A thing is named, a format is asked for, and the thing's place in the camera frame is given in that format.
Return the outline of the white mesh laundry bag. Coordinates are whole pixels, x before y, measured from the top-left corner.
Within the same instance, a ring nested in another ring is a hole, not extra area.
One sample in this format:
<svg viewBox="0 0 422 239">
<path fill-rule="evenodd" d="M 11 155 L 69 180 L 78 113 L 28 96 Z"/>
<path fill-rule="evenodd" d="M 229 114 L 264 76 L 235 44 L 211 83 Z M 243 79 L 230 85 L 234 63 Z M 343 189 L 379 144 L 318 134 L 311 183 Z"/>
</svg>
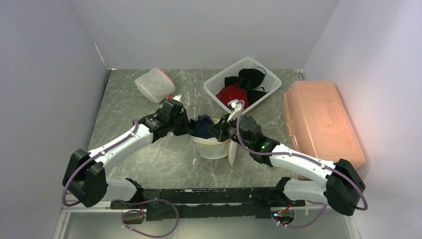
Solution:
<svg viewBox="0 0 422 239">
<path fill-rule="evenodd" d="M 218 123 L 219 119 L 211 117 L 214 123 Z M 189 139 L 194 143 L 195 148 L 199 151 L 200 156 L 205 159 L 222 159 L 228 158 L 230 166 L 234 165 L 237 144 L 232 140 L 226 140 L 224 142 L 218 142 L 216 138 L 212 137 L 209 139 L 203 139 L 193 137 L 189 134 Z"/>
</svg>

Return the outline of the navy blue bra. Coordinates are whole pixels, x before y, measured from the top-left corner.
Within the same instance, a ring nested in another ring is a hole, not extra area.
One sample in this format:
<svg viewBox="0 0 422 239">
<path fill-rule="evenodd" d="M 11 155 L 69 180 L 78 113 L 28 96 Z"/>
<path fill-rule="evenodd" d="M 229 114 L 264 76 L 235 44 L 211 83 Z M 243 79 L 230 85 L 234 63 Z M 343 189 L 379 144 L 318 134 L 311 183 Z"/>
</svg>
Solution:
<svg viewBox="0 0 422 239">
<path fill-rule="evenodd" d="M 207 114 L 200 115 L 197 119 L 190 119 L 191 135 L 203 139 L 212 138 L 213 135 L 208 131 L 208 127 L 214 124 L 212 118 Z"/>
</svg>

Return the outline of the red bra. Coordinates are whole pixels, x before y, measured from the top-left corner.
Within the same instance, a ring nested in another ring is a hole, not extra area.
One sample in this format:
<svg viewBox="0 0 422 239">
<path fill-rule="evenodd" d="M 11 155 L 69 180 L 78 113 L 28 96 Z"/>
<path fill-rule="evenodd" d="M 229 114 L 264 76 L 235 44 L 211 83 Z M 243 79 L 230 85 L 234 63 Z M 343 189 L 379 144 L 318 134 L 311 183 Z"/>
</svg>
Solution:
<svg viewBox="0 0 422 239">
<path fill-rule="evenodd" d="M 220 100 L 226 107 L 233 100 L 244 100 L 244 108 L 249 107 L 248 92 L 245 89 L 240 88 L 239 84 L 228 85 L 223 87 L 216 95 L 217 99 Z"/>
</svg>

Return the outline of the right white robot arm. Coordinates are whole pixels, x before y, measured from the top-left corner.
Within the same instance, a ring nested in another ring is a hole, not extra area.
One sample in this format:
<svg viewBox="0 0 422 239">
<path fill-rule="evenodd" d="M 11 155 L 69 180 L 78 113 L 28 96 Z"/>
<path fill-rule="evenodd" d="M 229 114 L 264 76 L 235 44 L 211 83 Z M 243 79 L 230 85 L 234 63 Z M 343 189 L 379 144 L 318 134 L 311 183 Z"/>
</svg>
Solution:
<svg viewBox="0 0 422 239">
<path fill-rule="evenodd" d="M 224 116 L 208 131 L 219 141 L 230 139 L 240 144 L 260 164 L 288 169 L 306 178 L 305 181 L 283 178 L 278 182 L 274 200 L 281 207 L 305 200 L 327 204 L 345 216 L 368 209 L 363 195 L 365 184 L 346 159 L 327 161 L 288 148 L 265 136 L 252 117 L 229 120 Z"/>
</svg>

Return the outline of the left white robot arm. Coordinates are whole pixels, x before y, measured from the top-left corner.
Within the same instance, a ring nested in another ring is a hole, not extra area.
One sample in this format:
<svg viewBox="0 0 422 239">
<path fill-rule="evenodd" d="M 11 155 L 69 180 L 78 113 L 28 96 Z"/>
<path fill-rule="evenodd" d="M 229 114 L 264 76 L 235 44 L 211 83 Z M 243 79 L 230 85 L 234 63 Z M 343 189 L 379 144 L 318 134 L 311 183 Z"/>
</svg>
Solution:
<svg viewBox="0 0 422 239">
<path fill-rule="evenodd" d="M 166 100 L 155 113 L 133 120 L 133 126 L 111 142 L 86 152 L 74 151 L 62 184 L 62 204 L 89 208 L 103 200 L 120 201 L 130 209 L 149 203 L 144 189 L 130 178 L 112 179 L 109 172 L 136 151 L 147 147 L 169 133 L 190 133 L 186 109 L 178 100 Z"/>
</svg>

